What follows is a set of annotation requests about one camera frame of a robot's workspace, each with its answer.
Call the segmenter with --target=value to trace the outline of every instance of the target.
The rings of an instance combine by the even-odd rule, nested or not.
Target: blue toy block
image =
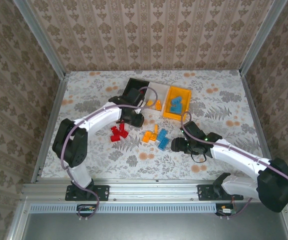
[[[157,136],[157,140],[161,142],[167,133],[168,133],[167,130],[161,129],[160,133]]]
[[[178,96],[178,97],[176,97],[176,98],[173,98],[173,99],[171,100],[171,103],[172,103],[172,105],[177,105],[177,104],[179,104],[181,101],[182,101],[182,97],[181,97],[181,96]]]
[[[170,112],[172,114],[181,114],[182,113],[182,108],[183,108],[182,104],[179,103],[176,106],[171,106],[170,107]]]
[[[166,137],[164,137],[164,138],[162,139],[162,141],[160,142],[160,144],[158,145],[158,148],[159,148],[160,150],[164,151],[168,143],[169,143],[169,139],[166,138]]]

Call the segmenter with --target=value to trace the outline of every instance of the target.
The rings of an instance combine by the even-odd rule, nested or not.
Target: patterned wallpaper
[[[238,69],[273,0],[29,0],[67,71]]]
[[[246,78],[271,154],[288,163],[288,2]]]
[[[11,0],[0,0],[0,239],[30,181],[58,78]]]

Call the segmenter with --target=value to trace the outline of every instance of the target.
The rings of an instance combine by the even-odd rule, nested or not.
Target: red toy block
[[[123,138],[126,138],[128,136],[128,132],[123,130],[119,132],[119,135],[122,136]]]
[[[112,142],[117,142],[117,141],[120,141],[120,137],[119,137],[119,135],[113,135],[113,136],[110,136],[110,140],[112,141]]]
[[[120,130],[120,131],[124,131],[124,130],[125,130],[125,124],[124,124],[124,123],[121,123],[121,124],[119,125],[119,130]]]
[[[117,129],[116,126],[112,127],[111,130],[112,130],[114,135],[119,135],[119,130]]]

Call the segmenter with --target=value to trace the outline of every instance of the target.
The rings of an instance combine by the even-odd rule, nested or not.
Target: table surface
[[[254,122],[245,91],[237,70],[161,70],[161,71],[101,71],[72,72],[42,170],[43,178],[67,178],[59,159],[52,151],[60,122],[79,119],[102,107],[112,96],[121,95],[129,78],[177,86],[192,91],[189,111],[193,121],[208,134],[215,132],[235,146],[262,157]],[[170,141],[183,137],[180,122],[144,114],[141,128],[125,125],[126,139],[111,142],[112,123],[88,137],[87,169],[93,178],[100,179],[204,179],[214,180],[223,172],[242,173],[231,165],[212,158],[195,163],[188,154],[172,152],[169,142],[165,151],[157,148],[158,141],[142,142],[145,131],[168,131]],[[203,156],[195,156],[204,161]]]

